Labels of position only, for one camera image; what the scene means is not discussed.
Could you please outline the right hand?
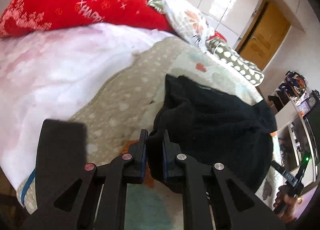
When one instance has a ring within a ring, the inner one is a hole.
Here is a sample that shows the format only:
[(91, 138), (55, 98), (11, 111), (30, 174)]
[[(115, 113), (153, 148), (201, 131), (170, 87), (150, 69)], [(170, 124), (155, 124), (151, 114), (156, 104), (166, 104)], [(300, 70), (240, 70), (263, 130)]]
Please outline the right hand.
[(296, 220), (295, 209), (298, 205), (302, 204), (303, 199), (301, 197), (288, 196), (285, 193), (286, 185), (283, 185), (283, 186), (279, 187), (278, 189), (279, 189), (279, 191), (277, 192), (277, 197), (275, 199), (273, 207), (277, 208), (280, 205), (280, 203), (282, 201), (284, 201), (287, 205), (287, 210), (285, 210), (285, 212), (278, 214), (278, 217), (285, 224), (294, 222)]

